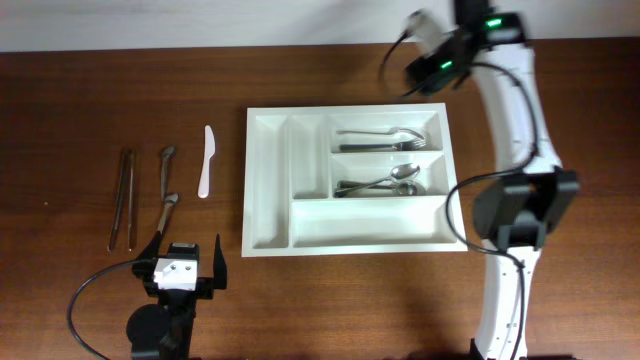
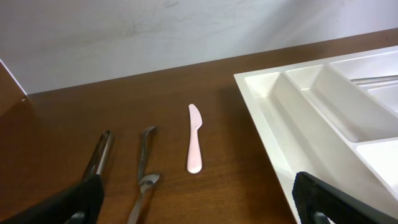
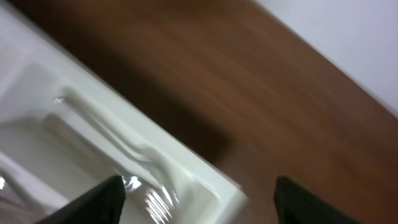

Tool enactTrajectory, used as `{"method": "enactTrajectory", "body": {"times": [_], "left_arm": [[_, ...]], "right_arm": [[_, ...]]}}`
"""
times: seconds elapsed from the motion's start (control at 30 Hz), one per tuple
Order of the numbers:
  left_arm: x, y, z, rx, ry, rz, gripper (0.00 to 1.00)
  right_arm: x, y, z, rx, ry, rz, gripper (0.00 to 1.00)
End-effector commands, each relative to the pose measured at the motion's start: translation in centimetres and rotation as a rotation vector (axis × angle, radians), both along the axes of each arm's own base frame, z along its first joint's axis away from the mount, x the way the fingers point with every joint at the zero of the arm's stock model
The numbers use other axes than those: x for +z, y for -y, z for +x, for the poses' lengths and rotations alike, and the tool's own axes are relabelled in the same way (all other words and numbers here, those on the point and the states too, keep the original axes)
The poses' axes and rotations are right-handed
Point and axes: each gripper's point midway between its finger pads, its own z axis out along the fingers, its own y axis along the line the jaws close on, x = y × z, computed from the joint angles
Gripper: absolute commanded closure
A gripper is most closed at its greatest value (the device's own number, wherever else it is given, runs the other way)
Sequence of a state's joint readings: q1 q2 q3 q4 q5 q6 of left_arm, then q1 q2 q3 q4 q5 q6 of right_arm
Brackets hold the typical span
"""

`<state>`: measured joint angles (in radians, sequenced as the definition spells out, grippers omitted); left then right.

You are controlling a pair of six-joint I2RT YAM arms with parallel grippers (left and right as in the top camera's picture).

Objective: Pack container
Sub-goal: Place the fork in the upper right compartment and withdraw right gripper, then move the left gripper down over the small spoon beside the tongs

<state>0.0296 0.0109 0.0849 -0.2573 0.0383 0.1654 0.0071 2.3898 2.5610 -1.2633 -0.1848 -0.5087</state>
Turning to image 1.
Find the large metal spoon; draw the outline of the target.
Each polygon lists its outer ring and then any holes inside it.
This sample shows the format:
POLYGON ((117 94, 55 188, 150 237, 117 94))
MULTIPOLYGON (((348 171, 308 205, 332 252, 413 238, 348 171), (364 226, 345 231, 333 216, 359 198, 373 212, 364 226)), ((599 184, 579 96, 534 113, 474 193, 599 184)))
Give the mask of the large metal spoon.
MULTIPOLYGON (((350 189, 360 185, 361 185, 361 182, 341 180, 337 183, 337 188, 339 190, 350 189)), ((415 182, 405 182, 405 183, 390 184, 390 185, 375 184, 370 187, 370 190, 389 190, 392 193, 397 195, 408 195, 408 196, 420 195, 425 192, 425 189, 415 182)))
POLYGON ((393 167, 390 170, 389 175, 384 178, 380 178, 368 183, 363 183, 351 188, 338 189, 334 192, 334 196, 337 198, 342 198, 347 196, 350 193, 371 188, 374 185, 378 185, 386 181, 399 183, 404 180, 410 180, 410 179, 413 179, 419 172, 420 172, 420 166, 415 163, 406 163, 406 164, 397 165, 393 167))

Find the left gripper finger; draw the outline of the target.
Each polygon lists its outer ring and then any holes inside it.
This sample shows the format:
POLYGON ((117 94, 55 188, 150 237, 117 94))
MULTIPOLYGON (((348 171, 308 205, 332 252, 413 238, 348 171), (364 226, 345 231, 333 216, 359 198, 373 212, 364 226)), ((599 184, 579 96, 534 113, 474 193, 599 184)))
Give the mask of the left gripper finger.
POLYGON ((162 242, 162 232, 156 231, 148 245, 141 251, 138 260, 151 260, 156 258, 159 253, 159 248, 162 242))
POLYGON ((213 288, 216 290, 225 290, 227 288, 227 263, 219 234, 216 235, 214 246, 213 288))

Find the white plastic knife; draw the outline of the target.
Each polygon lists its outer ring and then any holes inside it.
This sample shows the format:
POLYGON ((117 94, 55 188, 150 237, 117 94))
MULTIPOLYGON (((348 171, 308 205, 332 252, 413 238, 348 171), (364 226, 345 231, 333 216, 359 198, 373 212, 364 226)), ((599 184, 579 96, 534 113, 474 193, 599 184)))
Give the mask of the white plastic knife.
POLYGON ((197 195, 201 199, 207 198, 210 193, 210 165, 215 152, 216 142, 213 129, 210 125, 206 125, 204 127, 203 161, 197 191, 197 195))

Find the small metal spoon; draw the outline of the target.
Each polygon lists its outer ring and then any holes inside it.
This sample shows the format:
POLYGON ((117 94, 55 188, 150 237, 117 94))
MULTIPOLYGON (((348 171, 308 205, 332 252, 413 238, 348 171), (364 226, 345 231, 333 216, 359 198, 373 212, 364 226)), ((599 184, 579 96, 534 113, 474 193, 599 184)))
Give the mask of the small metal spoon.
POLYGON ((157 231, 160 233, 163 233, 165 231, 166 228, 166 223, 169 219, 170 213, 171 213, 171 209, 174 205, 176 205, 179 201, 179 194, 178 193, 171 193, 171 194, 167 194, 164 199, 163 199, 163 211, 161 214, 161 217, 159 219, 158 222, 158 227, 157 227, 157 231))
POLYGON ((171 145, 164 148, 161 152, 161 177, 160 177, 160 190, 161 198, 164 199, 167 194, 167 182, 169 173, 169 162, 172 156, 175 154, 176 148, 171 145))

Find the metal fork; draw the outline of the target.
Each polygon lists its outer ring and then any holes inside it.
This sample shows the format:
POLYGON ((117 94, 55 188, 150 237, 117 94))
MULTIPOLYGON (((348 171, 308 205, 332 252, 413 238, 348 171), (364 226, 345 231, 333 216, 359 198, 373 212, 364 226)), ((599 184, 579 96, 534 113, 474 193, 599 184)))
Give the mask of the metal fork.
POLYGON ((426 135, 420 132, 414 131, 409 128, 393 127, 385 131, 362 131, 362 130, 336 130, 337 135, 345 134, 364 134, 364 135, 395 135, 395 134, 408 134, 416 139, 426 140, 426 135))
POLYGON ((340 152, 366 152, 366 151, 414 151, 427 145, 426 140, 410 140, 389 144, 341 144, 340 152))

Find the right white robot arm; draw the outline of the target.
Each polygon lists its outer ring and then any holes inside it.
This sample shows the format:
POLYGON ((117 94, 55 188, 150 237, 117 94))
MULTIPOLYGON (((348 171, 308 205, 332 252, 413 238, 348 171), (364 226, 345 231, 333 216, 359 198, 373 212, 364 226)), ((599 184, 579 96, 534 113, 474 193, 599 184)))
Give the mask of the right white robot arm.
POLYGON ((426 10, 407 18, 403 34, 420 56, 406 68, 410 94, 432 95, 472 78, 487 112, 496 169, 456 184, 455 196, 480 181, 472 222, 486 259, 480 325, 471 359, 526 359, 526 319, 542 248, 580 189, 556 153, 539 99, 534 50, 522 17, 486 1, 457 1, 455 28, 446 32, 426 10))

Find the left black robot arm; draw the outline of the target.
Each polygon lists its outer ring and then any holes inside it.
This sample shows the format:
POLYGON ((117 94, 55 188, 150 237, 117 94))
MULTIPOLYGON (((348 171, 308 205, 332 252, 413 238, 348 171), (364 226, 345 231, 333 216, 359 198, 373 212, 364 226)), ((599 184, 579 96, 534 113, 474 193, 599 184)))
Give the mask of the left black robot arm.
POLYGON ((198 275, 200 247, 194 243, 172 243, 167 254, 159 254, 163 234, 156 232, 132 265, 146 294, 157 301, 138 308, 126 326, 133 359, 187 359, 196 305, 211 300, 228 283, 227 264, 219 238, 215 239, 213 275, 198 275))

